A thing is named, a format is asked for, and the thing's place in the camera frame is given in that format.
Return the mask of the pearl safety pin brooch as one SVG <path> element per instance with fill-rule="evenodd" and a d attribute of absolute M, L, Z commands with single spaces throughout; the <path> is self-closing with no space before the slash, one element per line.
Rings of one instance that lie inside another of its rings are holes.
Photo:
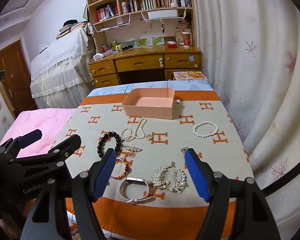
<path fill-rule="evenodd" d="M 143 149 L 141 149 L 141 148 L 138 148 L 136 146 L 128 146 L 128 145 L 124 145 L 123 150 L 128 153 L 128 156 L 130 158 L 135 158 L 137 153 L 140 153 L 143 151 Z"/>

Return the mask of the gold round pendant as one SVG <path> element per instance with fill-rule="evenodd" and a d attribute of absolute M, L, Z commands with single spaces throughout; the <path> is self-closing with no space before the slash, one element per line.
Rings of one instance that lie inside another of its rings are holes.
<path fill-rule="evenodd" d="M 151 134 L 146 135 L 146 139 L 147 140 L 152 140 L 153 139 L 153 135 L 151 135 Z"/>

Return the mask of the pink cardboard box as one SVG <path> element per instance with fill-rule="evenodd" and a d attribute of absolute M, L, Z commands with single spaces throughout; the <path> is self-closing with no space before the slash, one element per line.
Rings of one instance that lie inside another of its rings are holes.
<path fill-rule="evenodd" d="M 136 88 L 122 102 L 126 116 L 173 119 L 173 111 L 180 100 L 172 88 Z"/>

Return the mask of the blue flower earrings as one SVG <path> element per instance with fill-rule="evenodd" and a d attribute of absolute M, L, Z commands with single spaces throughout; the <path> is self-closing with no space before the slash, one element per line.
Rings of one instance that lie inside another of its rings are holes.
<path fill-rule="evenodd" d="M 181 149 L 181 152 L 186 153 L 186 151 L 187 151 L 188 149 L 189 149 L 188 147 L 183 147 L 183 148 Z"/>

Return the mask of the pink quilt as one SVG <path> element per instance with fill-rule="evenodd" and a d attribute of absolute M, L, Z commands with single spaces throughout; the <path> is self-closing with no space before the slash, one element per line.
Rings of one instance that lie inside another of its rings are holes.
<path fill-rule="evenodd" d="M 64 132 L 63 128 L 74 112 L 74 108 L 45 108 L 24 111 L 19 114 L 8 129 L 0 145 L 10 138 L 14 139 L 39 129 L 42 132 L 42 138 L 27 148 L 20 150 L 18 157 L 46 154 L 53 146 L 66 139 L 66 136 L 62 134 Z"/>

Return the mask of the orange H pattern blanket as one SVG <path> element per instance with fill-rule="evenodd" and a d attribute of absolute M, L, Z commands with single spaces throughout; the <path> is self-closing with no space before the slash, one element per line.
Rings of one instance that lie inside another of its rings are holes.
<path fill-rule="evenodd" d="M 237 134 L 234 122 L 218 95 L 213 91 L 177 91 L 180 104 L 172 120 L 148 119 L 143 132 L 152 140 L 136 139 L 132 146 L 143 149 L 135 158 L 122 151 L 128 161 L 129 175 L 150 180 L 160 166 L 175 162 L 186 171 L 183 147 L 195 150 L 198 157 L 228 178 L 243 180 L 252 176 L 249 158 Z M 124 133 L 135 128 L 139 119 L 126 116 L 122 108 L 125 95 L 86 98 L 64 126 L 66 137 L 77 134 L 79 149 L 66 160 L 72 176 L 88 170 L 99 160 L 97 144 L 107 132 Z M 99 224 L 106 232 L 131 239 L 194 239 L 204 220 L 207 204 L 194 187 L 190 176 L 181 194 L 154 189 L 153 198 L 144 203 L 128 204 L 119 194 L 123 171 L 118 163 L 103 196 L 93 204 Z"/>

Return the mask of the brown wooden door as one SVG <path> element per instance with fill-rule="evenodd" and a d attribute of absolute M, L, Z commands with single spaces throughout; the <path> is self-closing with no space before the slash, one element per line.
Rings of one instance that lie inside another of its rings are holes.
<path fill-rule="evenodd" d="M 5 71 L 3 87 L 13 113 L 18 116 L 23 111 L 36 110 L 38 107 L 30 90 L 31 77 L 19 40 L 0 50 L 0 70 Z"/>

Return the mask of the lace covered piano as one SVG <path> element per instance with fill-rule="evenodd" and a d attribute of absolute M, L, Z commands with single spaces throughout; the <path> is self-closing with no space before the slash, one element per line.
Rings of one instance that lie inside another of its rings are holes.
<path fill-rule="evenodd" d="M 31 96 L 37 107 L 77 108 L 93 88 L 89 62 L 95 46 L 87 27 L 59 38 L 31 62 Z"/>

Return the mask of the wooden desk with drawers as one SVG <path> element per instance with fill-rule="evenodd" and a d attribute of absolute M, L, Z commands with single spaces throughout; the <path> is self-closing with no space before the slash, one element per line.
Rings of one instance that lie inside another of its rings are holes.
<path fill-rule="evenodd" d="M 132 48 L 91 61 L 89 69 L 96 88 L 165 81 L 173 79 L 175 72 L 200 71 L 201 54 L 196 47 L 159 45 Z"/>

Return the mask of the white floral curtain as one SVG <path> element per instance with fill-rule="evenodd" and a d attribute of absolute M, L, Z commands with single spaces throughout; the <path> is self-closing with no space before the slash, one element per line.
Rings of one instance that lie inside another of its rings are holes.
<path fill-rule="evenodd" d="M 264 189 L 300 164 L 300 11 L 292 0 L 192 0 L 203 72 Z"/>

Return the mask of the wooden bookshelf with books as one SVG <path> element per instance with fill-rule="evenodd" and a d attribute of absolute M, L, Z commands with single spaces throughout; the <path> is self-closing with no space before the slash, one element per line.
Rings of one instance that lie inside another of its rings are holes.
<path fill-rule="evenodd" d="M 123 46 L 149 47 L 169 42 L 183 44 L 183 31 L 194 32 L 193 0 L 86 0 L 88 20 L 98 53 Z M 184 19 L 149 21 L 140 11 L 187 8 Z"/>

